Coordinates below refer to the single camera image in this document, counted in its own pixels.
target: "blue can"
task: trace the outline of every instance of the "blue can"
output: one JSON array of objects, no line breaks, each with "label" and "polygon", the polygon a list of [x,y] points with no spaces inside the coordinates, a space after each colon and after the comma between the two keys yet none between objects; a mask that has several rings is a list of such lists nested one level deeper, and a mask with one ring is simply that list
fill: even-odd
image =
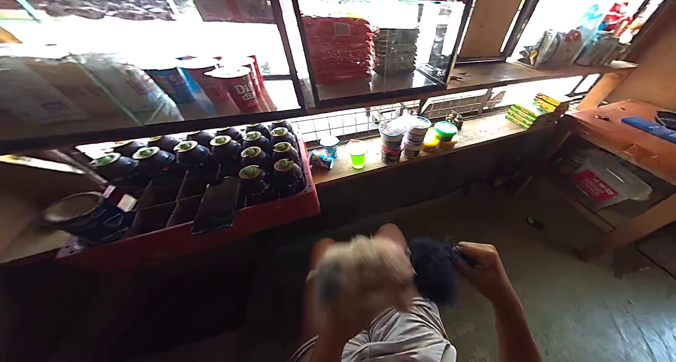
[{"label": "blue can", "polygon": [[188,81],[178,68],[145,70],[145,72],[176,104],[187,104],[195,100]]},{"label": "blue can", "polygon": [[338,157],[338,143],[340,143],[340,140],[335,136],[323,137],[319,141],[319,144],[324,147],[326,155],[332,158]]},{"label": "blue can", "polygon": [[317,167],[332,169],[334,158],[327,155],[322,155],[316,150],[309,153],[309,164]]}]

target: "metal grille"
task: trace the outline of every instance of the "metal grille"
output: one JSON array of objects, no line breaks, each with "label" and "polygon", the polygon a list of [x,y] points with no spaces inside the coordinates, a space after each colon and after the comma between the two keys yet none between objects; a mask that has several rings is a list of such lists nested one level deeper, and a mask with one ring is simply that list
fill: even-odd
[{"label": "metal grille", "polygon": [[418,109],[419,103],[418,100],[405,101],[287,120],[303,134],[303,140],[308,146],[314,147],[319,139],[325,136],[333,135],[341,142],[348,139],[378,136],[378,126],[381,122],[397,118],[404,112],[410,114]]},{"label": "metal grille", "polygon": [[432,120],[443,120],[451,111],[468,118],[492,111],[501,101],[504,93],[493,93],[491,89],[474,90],[467,93],[443,95],[430,98],[422,115]]}]

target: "hand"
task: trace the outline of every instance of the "hand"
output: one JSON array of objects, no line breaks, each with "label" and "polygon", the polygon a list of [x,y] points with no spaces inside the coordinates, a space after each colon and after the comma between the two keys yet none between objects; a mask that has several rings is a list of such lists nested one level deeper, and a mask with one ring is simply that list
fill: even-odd
[{"label": "hand", "polygon": [[469,282],[477,287],[479,293],[491,300],[495,306],[504,307],[519,303],[500,255],[493,245],[460,242],[456,249],[477,263],[474,267],[470,267],[469,264],[459,260],[456,265]]}]

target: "glass display case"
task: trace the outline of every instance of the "glass display case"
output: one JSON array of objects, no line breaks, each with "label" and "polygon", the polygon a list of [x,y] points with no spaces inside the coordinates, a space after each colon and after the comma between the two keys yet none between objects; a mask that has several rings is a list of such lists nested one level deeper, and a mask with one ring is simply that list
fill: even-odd
[{"label": "glass display case", "polygon": [[291,0],[308,107],[443,89],[472,0]]},{"label": "glass display case", "polygon": [[279,0],[0,0],[0,152],[304,115]]}]

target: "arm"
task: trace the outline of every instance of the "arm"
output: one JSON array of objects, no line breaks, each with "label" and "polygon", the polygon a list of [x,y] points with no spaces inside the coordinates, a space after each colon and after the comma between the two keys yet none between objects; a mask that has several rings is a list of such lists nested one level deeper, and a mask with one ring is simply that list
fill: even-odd
[{"label": "arm", "polygon": [[461,242],[457,248],[463,255],[477,262],[474,267],[470,267],[459,261],[458,268],[493,304],[500,362],[542,362],[540,351],[528,329],[523,305],[507,278],[495,247]]}]

